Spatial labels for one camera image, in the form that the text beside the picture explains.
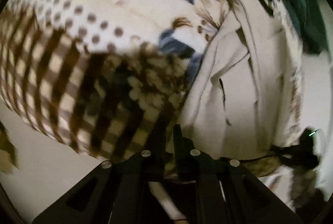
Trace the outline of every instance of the clothing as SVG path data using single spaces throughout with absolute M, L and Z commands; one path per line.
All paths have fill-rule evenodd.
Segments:
M 274 6 L 271 18 L 258 0 L 233 1 L 182 109 L 184 136 L 215 159 L 259 158 L 301 134 L 301 41 Z
M 32 128 L 101 160 L 172 131 L 227 0 L 9 0 L 0 95 Z
M 283 3 L 303 39 L 304 51 L 309 54 L 327 51 L 326 29 L 317 0 L 283 0 Z

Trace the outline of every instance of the white fabric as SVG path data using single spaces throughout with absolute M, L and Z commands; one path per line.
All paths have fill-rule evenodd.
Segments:
M 291 28 L 257 0 L 234 0 L 233 8 L 207 50 L 179 123 L 184 136 L 215 159 L 255 159 L 299 136 L 289 130 L 288 108 L 292 61 L 300 66 L 301 52 Z

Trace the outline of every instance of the gingham fabric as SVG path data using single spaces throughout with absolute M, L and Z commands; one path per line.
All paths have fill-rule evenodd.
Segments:
M 25 123 L 118 162 L 170 133 L 227 0 L 9 0 L 0 95 Z
M 65 29 L 42 31 L 33 6 L 22 0 L 6 6 L 0 28 L 1 98 L 34 129 L 77 152 L 118 162 L 142 150 L 152 132 L 172 127 L 187 60 L 148 43 L 131 56 L 81 54 Z M 91 116 L 94 91 L 102 100 Z M 149 101 L 141 103 L 142 94 Z

